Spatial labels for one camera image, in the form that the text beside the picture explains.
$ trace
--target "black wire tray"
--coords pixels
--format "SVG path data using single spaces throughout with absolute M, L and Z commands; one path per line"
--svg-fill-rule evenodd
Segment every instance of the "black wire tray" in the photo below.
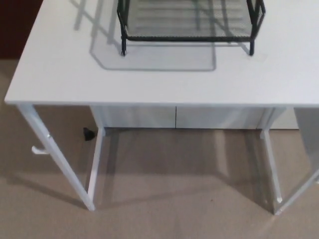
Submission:
M 250 42 L 265 16 L 263 0 L 118 0 L 122 55 L 126 40 Z

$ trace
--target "desk top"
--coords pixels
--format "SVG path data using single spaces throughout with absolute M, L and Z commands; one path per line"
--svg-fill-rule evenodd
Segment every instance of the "desk top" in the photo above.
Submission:
M 116 5 L 44 0 L 5 101 L 319 106 L 319 1 L 266 0 L 253 57 L 243 44 L 129 41 L 122 57 Z

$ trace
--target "desk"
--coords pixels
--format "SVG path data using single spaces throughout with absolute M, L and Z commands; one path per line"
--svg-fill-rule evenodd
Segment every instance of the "desk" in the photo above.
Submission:
M 319 1 L 268 0 L 253 57 L 239 45 L 129 43 L 120 53 L 114 0 L 44 0 L 5 101 L 17 105 L 89 210 L 106 123 L 103 106 L 261 107 L 279 214 L 319 177 Z M 85 105 L 98 134 L 88 192 L 34 105 Z M 269 129 L 294 107 L 313 170 L 282 199 Z

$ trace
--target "desk leg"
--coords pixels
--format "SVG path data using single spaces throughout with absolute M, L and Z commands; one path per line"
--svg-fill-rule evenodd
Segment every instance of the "desk leg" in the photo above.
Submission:
M 283 198 L 281 195 L 280 184 L 278 179 L 275 157 L 272 149 L 272 144 L 269 136 L 269 129 L 273 122 L 285 111 L 285 108 L 266 109 L 261 121 L 262 132 L 260 137 L 264 140 L 266 153 L 270 165 L 272 183 L 274 187 L 275 198 L 278 203 L 281 203 Z
M 93 157 L 89 189 L 88 189 L 89 197 L 91 198 L 91 200 L 93 200 L 96 179 L 98 176 L 98 168 L 100 163 L 103 137 L 105 136 L 104 126 L 106 125 L 106 122 L 103 117 L 103 108 L 101 106 L 91 106 L 90 108 L 91 108 L 91 112 L 94 117 L 96 126 L 98 127 L 98 135 L 96 137 L 94 157 Z
M 58 167 L 61 169 L 63 174 L 66 176 L 66 178 L 69 180 L 72 187 L 75 189 L 79 197 L 82 199 L 83 203 L 86 205 L 86 207 L 93 211 L 95 210 L 95 206 L 93 204 L 93 200 L 90 198 L 90 196 L 85 191 L 83 185 L 77 178 L 76 174 L 70 167 L 68 161 L 64 157 L 63 153 L 59 149 L 58 145 L 55 143 L 54 139 L 51 137 L 48 129 L 42 122 L 41 118 L 37 114 L 36 110 L 34 109 L 33 105 L 17 105 L 18 109 L 26 119 L 26 121 L 29 123 L 37 137 L 42 142 L 43 146 L 45 147 L 45 150 L 47 153 L 51 155 L 54 162 L 58 165 Z

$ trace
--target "floor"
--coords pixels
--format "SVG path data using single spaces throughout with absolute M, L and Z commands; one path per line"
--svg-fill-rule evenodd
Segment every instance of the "floor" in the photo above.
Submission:
M 0 61 L 3 99 L 16 61 Z M 41 107 L 41 117 L 87 186 L 94 142 L 88 108 Z M 257 131 L 111 129 L 95 203 L 87 211 L 19 112 L 0 104 L 0 238 L 312 239 L 319 186 L 273 216 L 269 169 Z M 298 131 L 272 131 L 284 196 L 310 166 Z

